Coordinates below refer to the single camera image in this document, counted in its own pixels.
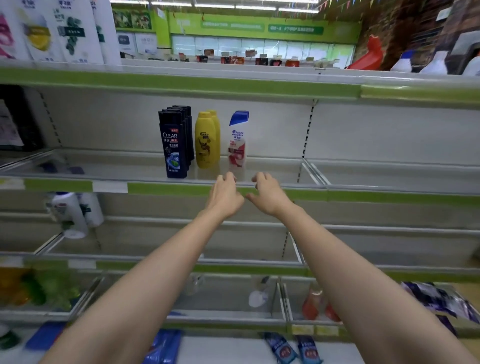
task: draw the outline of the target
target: fluorescent light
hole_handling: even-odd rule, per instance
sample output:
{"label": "fluorescent light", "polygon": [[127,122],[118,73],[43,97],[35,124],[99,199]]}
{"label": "fluorescent light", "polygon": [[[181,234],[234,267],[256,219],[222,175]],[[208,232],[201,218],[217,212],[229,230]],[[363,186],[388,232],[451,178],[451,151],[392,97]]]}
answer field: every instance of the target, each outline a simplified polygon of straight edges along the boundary
{"label": "fluorescent light", "polygon": [[318,10],[311,9],[295,9],[295,8],[278,8],[279,12],[309,12],[311,14],[318,14]]}
{"label": "fluorescent light", "polygon": [[235,5],[235,9],[250,9],[250,10],[276,10],[275,6],[248,6]]}
{"label": "fluorescent light", "polygon": [[152,1],[152,5],[160,6],[192,6],[189,2],[167,2],[167,1]]}
{"label": "fluorescent light", "polygon": [[195,4],[197,8],[217,8],[217,9],[235,9],[234,5],[224,4]]}
{"label": "fluorescent light", "polygon": [[139,0],[110,0],[112,4],[131,4],[131,5],[148,5],[148,1]]}
{"label": "fluorescent light", "polygon": [[302,4],[318,4],[318,0],[250,0],[250,1],[297,2]]}

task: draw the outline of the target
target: yellow shampoo bottle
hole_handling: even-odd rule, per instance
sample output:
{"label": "yellow shampoo bottle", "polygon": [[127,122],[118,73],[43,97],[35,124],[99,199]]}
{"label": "yellow shampoo bottle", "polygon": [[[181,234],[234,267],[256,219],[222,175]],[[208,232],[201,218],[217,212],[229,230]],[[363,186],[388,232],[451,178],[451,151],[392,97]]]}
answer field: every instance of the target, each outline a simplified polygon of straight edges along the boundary
{"label": "yellow shampoo bottle", "polygon": [[219,147],[212,115],[207,111],[199,112],[195,123],[195,154],[198,167],[203,169],[214,166]]}
{"label": "yellow shampoo bottle", "polygon": [[212,115],[212,120],[215,123],[216,139],[218,140],[216,159],[220,160],[220,149],[221,149],[221,141],[222,141],[222,138],[220,137],[220,120],[218,119],[216,110],[207,110],[207,111],[210,113],[210,115]]}

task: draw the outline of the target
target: red bottle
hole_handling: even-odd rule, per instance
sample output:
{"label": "red bottle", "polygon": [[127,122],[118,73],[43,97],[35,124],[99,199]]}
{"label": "red bottle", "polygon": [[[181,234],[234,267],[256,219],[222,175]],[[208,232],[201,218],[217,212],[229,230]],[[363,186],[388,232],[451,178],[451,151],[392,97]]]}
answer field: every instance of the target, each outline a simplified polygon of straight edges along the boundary
{"label": "red bottle", "polygon": [[382,43],[377,36],[370,36],[367,43],[368,52],[347,67],[348,70],[377,71],[384,60]]}

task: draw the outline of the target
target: person's left arm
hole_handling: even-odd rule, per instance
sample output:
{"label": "person's left arm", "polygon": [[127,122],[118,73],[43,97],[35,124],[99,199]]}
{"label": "person's left arm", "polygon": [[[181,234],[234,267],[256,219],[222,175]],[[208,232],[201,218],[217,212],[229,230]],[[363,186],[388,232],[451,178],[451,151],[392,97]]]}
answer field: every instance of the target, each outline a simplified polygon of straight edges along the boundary
{"label": "person's left arm", "polygon": [[242,205],[233,174],[219,176],[205,209],[118,280],[40,363],[141,363],[208,240]]}

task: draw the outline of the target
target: white bottle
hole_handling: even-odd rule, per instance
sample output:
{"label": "white bottle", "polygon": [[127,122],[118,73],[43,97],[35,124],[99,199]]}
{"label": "white bottle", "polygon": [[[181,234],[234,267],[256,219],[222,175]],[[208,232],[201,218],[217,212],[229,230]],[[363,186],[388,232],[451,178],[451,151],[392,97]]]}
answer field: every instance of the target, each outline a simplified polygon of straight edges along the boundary
{"label": "white bottle", "polygon": [[247,162],[247,123],[248,111],[236,111],[230,119],[230,143],[228,145],[228,164],[235,168],[245,168]]}
{"label": "white bottle", "polygon": [[412,64],[410,62],[412,54],[412,50],[406,50],[405,52],[403,52],[400,56],[400,59],[393,65],[390,70],[396,72],[412,72]]}
{"label": "white bottle", "polygon": [[0,0],[0,57],[25,61],[32,59],[23,33],[11,0]]}
{"label": "white bottle", "polygon": [[433,60],[423,68],[420,73],[423,74],[448,74],[445,58],[448,54],[446,50],[439,50],[433,56]]}
{"label": "white bottle", "polygon": [[102,208],[98,202],[98,197],[95,193],[88,192],[83,194],[77,194],[80,208],[85,217],[85,221],[90,228],[96,228],[100,226],[103,221]]}
{"label": "white bottle", "polygon": [[473,57],[470,62],[468,62],[465,70],[463,71],[463,76],[478,76],[480,72],[480,51],[478,54]]}
{"label": "white bottle", "polygon": [[109,0],[90,0],[98,33],[103,61],[112,66],[121,66],[120,47]]}
{"label": "white bottle", "polygon": [[88,0],[43,0],[42,4],[53,16],[67,62],[103,64],[92,5]]}
{"label": "white bottle", "polygon": [[58,31],[45,13],[45,2],[41,0],[8,0],[23,31],[25,43],[36,61],[65,61],[60,50]]}
{"label": "white bottle", "polygon": [[62,224],[63,235],[69,239],[87,236],[88,227],[77,195],[72,192],[56,192],[51,199],[52,213]]}

